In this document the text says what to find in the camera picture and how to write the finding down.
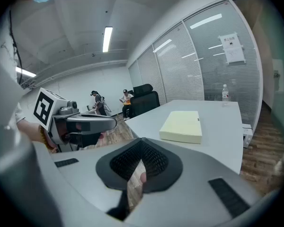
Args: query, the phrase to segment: floor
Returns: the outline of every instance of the floor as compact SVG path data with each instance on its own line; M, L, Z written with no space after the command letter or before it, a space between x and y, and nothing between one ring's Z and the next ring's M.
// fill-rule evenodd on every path
M251 143L243 150L240 175L262 195L284 182L284 137L273 126L268 106L264 104Z
M88 148L98 148L124 140L132 139L130 129L123 121L122 115L117 115L117 127L108 131L97 145ZM142 162L128 182L128 202L130 210L139 203L142 197L141 173L145 172ZM253 185L263 196L282 186L284 182L284 138L275 128L270 119L270 111L262 105L257 129L248 148L243 150L243 160L240 176Z

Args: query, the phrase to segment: water bottle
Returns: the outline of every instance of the water bottle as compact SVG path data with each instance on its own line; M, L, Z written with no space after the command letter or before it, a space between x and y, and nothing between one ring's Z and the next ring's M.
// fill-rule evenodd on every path
M223 102L228 102L228 89L227 89L227 85L226 84L223 85L222 101Z

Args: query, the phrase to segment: glass wall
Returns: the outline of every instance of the glass wall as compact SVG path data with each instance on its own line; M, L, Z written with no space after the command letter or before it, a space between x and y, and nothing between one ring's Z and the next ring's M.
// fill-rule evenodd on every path
M129 70L129 75L131 76L133 87L137 87L137 86L143 85L137 61L135 61L130 66L130 68L128 68L128 70Z
M203 76L205 100L222 100L227 84L230 101L238 102L242 122L252 127L258 110L259 69L249 32L228 2L205 9L185 20L195 45ZM220 36L236 33L243 45L244 61L227 63Z
M231 34L242 45L242 61L227 62L220 36ZM227 84L229 99L239 104L242 122L254 128L261 65L246 25L228 0L180 21L137 61L143 84L154 87L161 104L176 99L221 101Z
M153 44L166 100L204 100L202 76L189 34L181 23Z
M158 93L160 105L165 104L166 99L162 78L155 54L153 52L153 47L149 47L146 52L138 58L137 61L143 84L151 84L153 90Z

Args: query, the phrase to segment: notepad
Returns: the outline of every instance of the notepad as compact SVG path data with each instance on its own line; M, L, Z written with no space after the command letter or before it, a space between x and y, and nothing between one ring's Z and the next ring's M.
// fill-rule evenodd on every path
M198 111L172 111L159 135L163 140L201 144L202 131Z

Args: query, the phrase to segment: doorframe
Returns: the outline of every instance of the doorframe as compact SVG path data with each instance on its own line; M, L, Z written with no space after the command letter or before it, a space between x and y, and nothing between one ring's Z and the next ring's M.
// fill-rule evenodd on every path
M255 51L256 51L260 80L259 80L259 99L258 99L258 106L257 106L257 115L256 115L256 118L255 118L254 125L252 126L252 133L255 133L257 123L259 121L259 117L260 117L260 113L261 113L262 100L263 100L263 70L262 70L262 62L261 62L260 52L259 52L259 48L257 46L256 39L255 39L255 37L254 37L254 35L251 31L251 28L250 28L247 20L245 19L244 15L242 14L241 10L239 9L239 7L235 4L235 2L233 0L228 0L228 1L235 8L235 10L239 14L240 18L242 19L242 21L243 21L243 23L244 23L244 25L245 25L248 33L249 33L249 36L252 40L252 43L254 44L254 48L255 48Z

